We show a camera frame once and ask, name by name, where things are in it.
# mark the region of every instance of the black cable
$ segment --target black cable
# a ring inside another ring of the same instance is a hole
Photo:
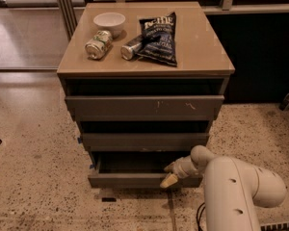
[[[205,210],[205,205],[204,202],[202,204],[200,204],[200,206],[197,209],[197,213],[196,213],[196,220],[197,220],[197,228],[198,231],[203,231],[201,226],[200,226],[200,221],[201,221],[201,216],[203,214],[203,211]]]

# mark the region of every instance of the black chip bag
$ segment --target black chip bag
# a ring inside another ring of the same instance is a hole
[[[142,35],[147,44],[137,55],[177,66],[174,43],[175,23],[175,12],[166,16],[140,19]]]

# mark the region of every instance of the can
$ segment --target can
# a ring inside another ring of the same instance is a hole
[[[110,46],[112,45],[113,37],[109,31],[98,31],[93,38],[86,43],[86,51],[88,58],[93,60],[101,59]]]
[[[131,60],[136,55],[136,53],[144,47],[143,39],[144,38],[142,35],[138,35],[137,37],[122,45],[121,56],[125,60]]]

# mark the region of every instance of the bowl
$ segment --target bowl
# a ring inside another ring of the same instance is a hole
[[[121,13],[101,13],[93,22],[98,30],[110,31],[113,38],[117,38],[124,28],[125,16]]]

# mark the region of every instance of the brown table surface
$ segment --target brown table surface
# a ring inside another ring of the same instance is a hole
[[[124,30],[103,59],[88,60],[85,44],[97,32],[93,19],[105,12],[124,14]],[[121,46],[141,33],[140,18],[170,12],[176,13],[177,67],[121,57]],[[58,69],[61,77],[215,76],[233,72],[234,67],[198,2],[88,4]]]

